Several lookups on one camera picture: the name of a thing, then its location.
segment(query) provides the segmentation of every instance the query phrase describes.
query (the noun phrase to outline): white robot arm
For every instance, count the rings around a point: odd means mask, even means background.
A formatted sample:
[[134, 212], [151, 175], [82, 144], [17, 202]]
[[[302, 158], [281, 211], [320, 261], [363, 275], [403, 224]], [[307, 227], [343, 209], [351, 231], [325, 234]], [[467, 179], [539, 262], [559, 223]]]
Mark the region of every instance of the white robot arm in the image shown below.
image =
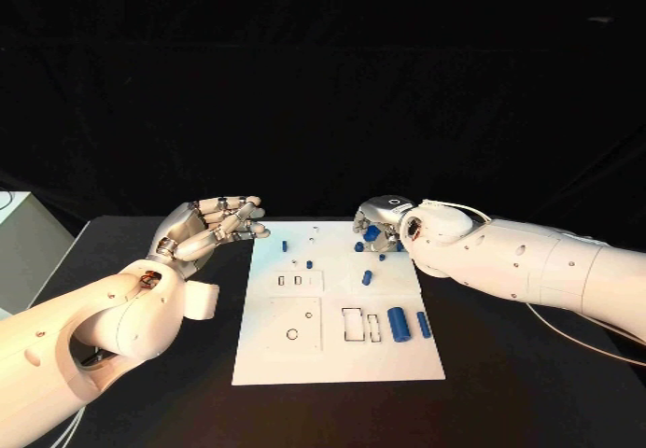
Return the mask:
[[646, 341], [646, 254], [559, 229], [490, 219], [457, 204], [413, 206], [400, 196], [360, 205], [353, 231], [377, 232], [369, 241], [376, 251], [400, 241], [425, 274], [451, 277], [501, 299], [581, 313]]
[[[259, 199], [183, 203], [158, 226], [145, 259], [0, 322], [0, 444], [21, 447], [167, 349], [183, 317], [213, 316], [219, 288], [187, 281], [213, 249], [269, 236]], [[70, 337], [96, 347], [79, 362]]]

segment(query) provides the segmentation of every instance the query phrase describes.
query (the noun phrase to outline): robotic hand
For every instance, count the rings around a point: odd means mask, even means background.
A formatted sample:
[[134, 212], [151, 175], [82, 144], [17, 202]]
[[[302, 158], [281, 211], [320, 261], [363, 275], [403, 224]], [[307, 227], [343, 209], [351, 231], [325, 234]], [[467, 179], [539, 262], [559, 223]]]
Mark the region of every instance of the robotic hand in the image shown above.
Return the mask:
[[464, 205], [423, 200], [413, 206], [400, 196], [360, 204], [353, 231], [370, 235], [376, 251], [399, 241], [425, 274], [501, 299], [571, 310], [646, 341], [646, 254], [560, 229], [490, 219]]
[[[0, 322], [0, 441], [21, 447], [167, 349], [183, 317], [213, 316], [219, 288], [187, 281], [222, 244], [265, 238], [253, 196], [183, 203], [145, 259]], [[70, 337], [96, 347], [79, 362]]]

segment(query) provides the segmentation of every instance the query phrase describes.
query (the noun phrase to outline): white board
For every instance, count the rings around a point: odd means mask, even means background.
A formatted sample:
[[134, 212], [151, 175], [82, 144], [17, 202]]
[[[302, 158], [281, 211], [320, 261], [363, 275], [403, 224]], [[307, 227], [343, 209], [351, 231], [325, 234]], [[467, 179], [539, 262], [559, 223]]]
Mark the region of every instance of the white board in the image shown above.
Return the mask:
[[[425, 310], [408, 253], [387, 252], [379, 261], [374, 252], [354, 252], [360, 236], [347, 221], [265, 225], [272, 236], [253, 241], [232, 384], [444, 379], [434, 338], [423, 339], [416, 321]], [[395, 306], [412, 335], [403, 343], [387, 320]]]

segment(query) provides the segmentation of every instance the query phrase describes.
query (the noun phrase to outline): black table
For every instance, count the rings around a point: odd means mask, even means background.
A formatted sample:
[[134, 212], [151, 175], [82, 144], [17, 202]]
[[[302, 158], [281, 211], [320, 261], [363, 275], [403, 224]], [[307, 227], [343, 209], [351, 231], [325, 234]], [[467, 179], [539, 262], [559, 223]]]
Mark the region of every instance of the black table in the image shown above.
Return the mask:
[[[160, 220], [93, 220], [36, 303], [142, 258]], [[191, 278], [220, 286], [214, 318], [184, 319], [167, 352], [87, 406], [70, 448], [644, 446], [630, 367], [560, 338], [521, 303], [422, 273], [445, 381], [232, 386], [250, 254], [252, 242], [216, 249]], [[615, 351], [594, 324], [537, 308]], [[30, 446], [49, 447], [66, 425]]]

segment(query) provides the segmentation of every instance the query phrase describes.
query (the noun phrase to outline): metallic robot hand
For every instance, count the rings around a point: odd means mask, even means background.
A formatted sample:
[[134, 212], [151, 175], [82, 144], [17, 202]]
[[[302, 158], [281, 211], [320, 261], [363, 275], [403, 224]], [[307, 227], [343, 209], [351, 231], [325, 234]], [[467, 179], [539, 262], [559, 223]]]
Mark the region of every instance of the metallic robot hand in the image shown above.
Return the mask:
[[353, 232], [373, 235], [376, 231], [369, 231], [370, 226], [379, 230], [373, 240], [366, 240], [372, 251], [384, 252], [396, 245], [399, 221], [412, 208], [413, 202], [395, 195], [377, 196], [360, 204], [353, 217]]
[[181, 203], [157, 228], [147, 259], [167, 264], [188, 278], [219, 245], [269, 236], [265, 226], [252, 221], [265, 215], [258, 205], [255, 196]]

